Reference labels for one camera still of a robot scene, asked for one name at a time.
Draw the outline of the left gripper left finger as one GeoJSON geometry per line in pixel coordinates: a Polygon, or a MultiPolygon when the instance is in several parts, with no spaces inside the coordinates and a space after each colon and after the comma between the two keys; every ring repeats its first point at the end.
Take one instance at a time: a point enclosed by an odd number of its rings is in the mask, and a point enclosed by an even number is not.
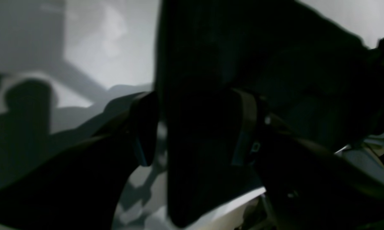
{"type": "Polygon", "coordinates": [[[153,162],[159,102],[139,94],[92,137],[0,190],[0,224],[19,230],[109,230],[129,176],[153,162]]]}

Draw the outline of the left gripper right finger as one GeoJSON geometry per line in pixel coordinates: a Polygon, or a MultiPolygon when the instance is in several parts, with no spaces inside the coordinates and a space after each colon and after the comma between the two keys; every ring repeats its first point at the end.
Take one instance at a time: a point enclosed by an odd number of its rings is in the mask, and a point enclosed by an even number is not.
{"type": "Polygon", "coordinates": [[[240,230],[384,230],[384,185],[297,137],[260,96],[234,89],[233,165],[251,165],[265,192],[256,221],[240,230]]]}

